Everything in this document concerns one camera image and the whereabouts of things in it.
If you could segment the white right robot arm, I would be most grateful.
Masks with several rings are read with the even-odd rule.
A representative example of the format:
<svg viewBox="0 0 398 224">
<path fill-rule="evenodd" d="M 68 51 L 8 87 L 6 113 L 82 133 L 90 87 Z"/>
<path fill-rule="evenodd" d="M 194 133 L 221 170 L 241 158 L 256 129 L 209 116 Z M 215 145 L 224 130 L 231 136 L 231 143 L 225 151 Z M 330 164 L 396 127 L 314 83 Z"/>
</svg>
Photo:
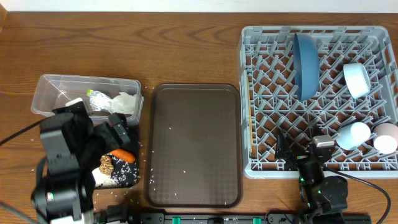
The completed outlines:
<svg viewBox="0 0 398 224">
<path fill-rule="evenodd" d="M 299 173 L 299 189 L 308 208 L 294 223 L 345 223 L 342 211 L 348 207 L 348 181 L 339 176 L 325 176 L 324 162 L 331 159 L 335 142 L 318 128 L 305 149 L 291 149 L 282 131 L 277 134 L 275 158 L 282 159 L 288 169 Z"/>
</svg>

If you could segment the silver foil snack wrapper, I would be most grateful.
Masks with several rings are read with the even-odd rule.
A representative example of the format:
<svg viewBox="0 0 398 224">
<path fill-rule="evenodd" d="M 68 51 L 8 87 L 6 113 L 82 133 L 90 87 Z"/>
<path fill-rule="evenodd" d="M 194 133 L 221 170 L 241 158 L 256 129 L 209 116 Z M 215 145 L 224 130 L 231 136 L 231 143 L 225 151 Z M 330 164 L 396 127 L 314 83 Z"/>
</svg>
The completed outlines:
<svg viewBox="0 0 398 224">
<path fill-rule="evenodd" d="M 100 91 L 88 90 L 86 95 L 89 98 L 90 106 L 93 111 L 110 112 L 111 98 Z"/>
</svg>

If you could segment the clear plastic bin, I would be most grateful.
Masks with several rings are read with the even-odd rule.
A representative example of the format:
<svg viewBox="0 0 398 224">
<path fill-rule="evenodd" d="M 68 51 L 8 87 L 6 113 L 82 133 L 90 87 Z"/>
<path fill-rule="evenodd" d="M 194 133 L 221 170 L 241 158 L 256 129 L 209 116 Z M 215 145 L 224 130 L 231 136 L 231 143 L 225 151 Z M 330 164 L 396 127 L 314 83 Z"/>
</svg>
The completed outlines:
<svg viewBox="0 0 398 224">
<path fill-rule="evenodd" d="M 69 101 L 81 98 L 89 102 L 88 90 L 100 91 L 110 98 L 121 92 L 136 96 L 135 111 L 126 115 L 130 126 L 139 124 L 143 106 L 141 84 L 137 80 L 78 75 L 45 74 L 39 78 L 31 104 L 31 111 L 42 116 L 53 116 L 55 108 L 64 107 Z"/>
</svg>

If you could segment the light blue cup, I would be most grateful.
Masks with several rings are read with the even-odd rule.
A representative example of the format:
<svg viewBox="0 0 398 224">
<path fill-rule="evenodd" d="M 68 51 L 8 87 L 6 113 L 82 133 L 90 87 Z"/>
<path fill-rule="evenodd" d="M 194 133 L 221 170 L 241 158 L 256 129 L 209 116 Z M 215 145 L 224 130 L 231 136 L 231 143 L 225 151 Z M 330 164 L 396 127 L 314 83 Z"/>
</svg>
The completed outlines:
<svg viewBox="0 0 398 224">
<path fill-rule="evenodd" d="M 371 130 L 365 123 L 355 122 L 340 128 L 337 134 L 336 143 L 339 147 L 352 151 L 370 138 Z"/>
</svg>

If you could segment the blue plate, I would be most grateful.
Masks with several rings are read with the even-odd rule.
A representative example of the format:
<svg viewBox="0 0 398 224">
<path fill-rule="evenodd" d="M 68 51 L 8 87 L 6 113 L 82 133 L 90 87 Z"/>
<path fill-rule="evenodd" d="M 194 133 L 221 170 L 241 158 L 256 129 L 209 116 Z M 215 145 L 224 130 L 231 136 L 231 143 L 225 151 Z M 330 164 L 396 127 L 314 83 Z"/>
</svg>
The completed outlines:
<svg viewBox="0 0 398 224">
<path fill-rule="evenodd" d="M 295 33 L 293 47 L 297 98 L 299 101 L 309 100 L 315 96 L 320 78 L 317 47 L 312 37 L 300 33 Z"/>
</svg>

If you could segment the orange carrot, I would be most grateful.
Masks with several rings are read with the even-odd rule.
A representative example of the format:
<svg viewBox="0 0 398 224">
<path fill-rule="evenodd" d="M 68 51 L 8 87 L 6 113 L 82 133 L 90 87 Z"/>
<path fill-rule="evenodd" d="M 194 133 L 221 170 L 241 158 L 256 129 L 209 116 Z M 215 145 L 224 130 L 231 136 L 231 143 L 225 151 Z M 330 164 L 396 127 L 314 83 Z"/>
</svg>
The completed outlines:
<svg viewBox="0 0 398 224">
<path fill-rule="evenodd" d="M 110 152 L 113 156 L 123 160 L 127 163 L 134 163 L 136 161 L 136 157 L 133 153 L 126 151 L 124 149 L 116 149 Z"/>
</svg>

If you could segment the white napkin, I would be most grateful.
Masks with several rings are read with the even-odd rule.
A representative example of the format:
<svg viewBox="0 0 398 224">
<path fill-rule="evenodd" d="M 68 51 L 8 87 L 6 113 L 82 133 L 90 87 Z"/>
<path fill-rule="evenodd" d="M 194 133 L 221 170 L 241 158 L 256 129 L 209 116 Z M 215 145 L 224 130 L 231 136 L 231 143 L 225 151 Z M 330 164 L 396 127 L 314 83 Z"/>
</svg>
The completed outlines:
<svg viewBox="0 0 398 224">
<path fill-rule="evenodd" d="M 110 101 L 110 113 L 134 114 L 136 110 L 137 95 L 120 92 Z"/>
</svg>

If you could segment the wooden chopstick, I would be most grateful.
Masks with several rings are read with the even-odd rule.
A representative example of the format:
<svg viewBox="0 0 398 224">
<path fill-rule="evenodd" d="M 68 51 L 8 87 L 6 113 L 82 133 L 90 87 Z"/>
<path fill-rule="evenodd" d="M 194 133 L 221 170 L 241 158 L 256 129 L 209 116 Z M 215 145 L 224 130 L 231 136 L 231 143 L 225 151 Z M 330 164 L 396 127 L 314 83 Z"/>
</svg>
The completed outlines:
<svg viewBox="0 0 398 224">
<path fill-rule="evenodd" d="M 251 118 L 251 97 L 250 97 L 250 81 L 249 77 L 247 77 L 247 88 L 248 88 L 248 109 L 249 109 L 249 137 L 250 137 L 250 150 L 252 151 L 252 144 L 253 144 L 253 139 L 252 139 L 252 118 Z"/>
</svg>

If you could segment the pink cup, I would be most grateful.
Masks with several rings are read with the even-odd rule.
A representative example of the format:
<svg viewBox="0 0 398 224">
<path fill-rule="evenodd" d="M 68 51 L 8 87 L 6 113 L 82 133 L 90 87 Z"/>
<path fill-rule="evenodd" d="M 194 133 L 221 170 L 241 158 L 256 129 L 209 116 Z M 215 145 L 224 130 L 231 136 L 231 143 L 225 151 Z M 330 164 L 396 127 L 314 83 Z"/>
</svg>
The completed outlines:
<svg viewBox="0 0 398 224">
<path fill-rule="evenodd" d="M 382 154 L 390 154 L 397 150 L 397 126 L 391 123 L 382 123 L 373 130 L 376 137 L 373 140 L 374 148 Z"/>
</svg>

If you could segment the black tray bin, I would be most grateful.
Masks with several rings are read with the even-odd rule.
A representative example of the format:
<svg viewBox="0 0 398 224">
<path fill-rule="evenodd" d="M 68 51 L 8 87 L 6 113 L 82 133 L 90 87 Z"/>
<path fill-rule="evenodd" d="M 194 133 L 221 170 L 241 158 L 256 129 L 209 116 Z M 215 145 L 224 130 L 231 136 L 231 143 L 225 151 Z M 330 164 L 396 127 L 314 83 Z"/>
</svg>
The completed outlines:
<svg viewBox="0 0 398 224">
<path fill-rule="evenodd" d="M 102 156 L 99 166 L 92 171 L 96 189 L 118 189 L 132 187 L 139 179 L 139 133 L 133 127 L 129 130 L 132 144 L 124 151 L 132 154 L 134 162 L 127 162 L 111 153 Z"/>
</svg>

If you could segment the light blue rice bowl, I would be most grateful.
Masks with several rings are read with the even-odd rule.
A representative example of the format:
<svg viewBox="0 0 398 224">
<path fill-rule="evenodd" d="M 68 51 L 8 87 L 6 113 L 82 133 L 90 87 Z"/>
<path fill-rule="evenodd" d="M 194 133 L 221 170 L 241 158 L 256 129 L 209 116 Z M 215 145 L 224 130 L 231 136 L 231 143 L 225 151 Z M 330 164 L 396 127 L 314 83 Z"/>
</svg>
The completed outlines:
<svg viewBox="0 0 398 224">
<path fill-rule="evenodd" d="M 349 93 L 358 99 L 371 90 L 368 72 L 361 63 L 347 63 L 343 65 L 343 74 Z"/>
</svg>

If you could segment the black rail at table edge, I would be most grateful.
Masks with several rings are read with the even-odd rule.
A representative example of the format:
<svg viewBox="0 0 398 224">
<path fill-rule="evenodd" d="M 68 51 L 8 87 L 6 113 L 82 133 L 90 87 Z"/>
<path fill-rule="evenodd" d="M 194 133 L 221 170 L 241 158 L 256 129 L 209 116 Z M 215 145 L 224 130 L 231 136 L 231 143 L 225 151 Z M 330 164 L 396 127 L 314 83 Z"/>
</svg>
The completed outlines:
<svg viewBox="0 0 398 224">
<path fill-rule="evenodd" d="M 94 224 L 100 223 L 137 223 L 137 224 L 286 224 L 298 223 L 298 218 L 293 214 L 267 213 L 265 215 L 182 215 L 163 213 L 142 213 L 139 215 L 107 215 L 97 213 Z"/>
</svg>

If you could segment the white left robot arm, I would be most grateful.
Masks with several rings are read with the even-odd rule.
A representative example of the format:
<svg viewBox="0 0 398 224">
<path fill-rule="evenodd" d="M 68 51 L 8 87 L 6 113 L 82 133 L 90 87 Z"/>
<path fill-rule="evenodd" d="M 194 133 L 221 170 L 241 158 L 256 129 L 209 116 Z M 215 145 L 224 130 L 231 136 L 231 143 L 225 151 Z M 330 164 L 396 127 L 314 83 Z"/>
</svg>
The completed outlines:
<svg viewBox="0 0 398 224">
<path fill-rule="evenodd" d="M 31 195 L 39 223 L 92 223 L 92 171 L 101 156 L 130 143 L 126 118 L 112 114 L 97 126 L 86 112 L 64 112 L 40 124 L 46 157 L 37 166 Z"/>
</svg>

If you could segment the grey dishwasher rack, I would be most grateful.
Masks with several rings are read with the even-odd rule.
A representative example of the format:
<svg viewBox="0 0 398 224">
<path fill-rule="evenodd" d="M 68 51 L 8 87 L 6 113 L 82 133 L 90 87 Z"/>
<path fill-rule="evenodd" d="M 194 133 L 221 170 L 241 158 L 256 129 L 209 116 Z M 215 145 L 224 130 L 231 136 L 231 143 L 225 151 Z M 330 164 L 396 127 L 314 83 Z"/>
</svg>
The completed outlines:
<svg viewBox="0 0 398 224">
<path fill-rule="evenodd" d="M 315 41 L 320 65 L 318 90 L 299 101 L 295 84 L 295 33 Z M 292 147 L 305 148 L 314 126 L 337 137 L 346 125 L 370 128 L 397 123 L 397 62 L 386 28 L 381 26 L 247 26 L 238 42 L 243 172 L 249 179 L 295 179 L 274 157 L 278 130 Z M 354 99 L 343 65 L 361 63 L 371 90 Z M 250 81 L 252 151 L 249 137 L 247 77 Z"/>
</svg>

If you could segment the brown serving tray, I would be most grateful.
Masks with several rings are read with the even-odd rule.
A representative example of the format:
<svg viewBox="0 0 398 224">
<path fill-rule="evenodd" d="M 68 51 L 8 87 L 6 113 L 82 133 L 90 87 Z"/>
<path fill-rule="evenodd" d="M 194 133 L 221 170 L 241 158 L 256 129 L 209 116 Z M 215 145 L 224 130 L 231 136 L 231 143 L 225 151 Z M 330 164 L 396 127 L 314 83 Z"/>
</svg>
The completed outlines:
<svg viewBox="0 0 398 224">
<path fill-rule="evenodd" d="M 144 195 L 159 208 L 232 208 L 243 197 L 238 90 L 161 84 L 154 90 Z"/>
</svg>

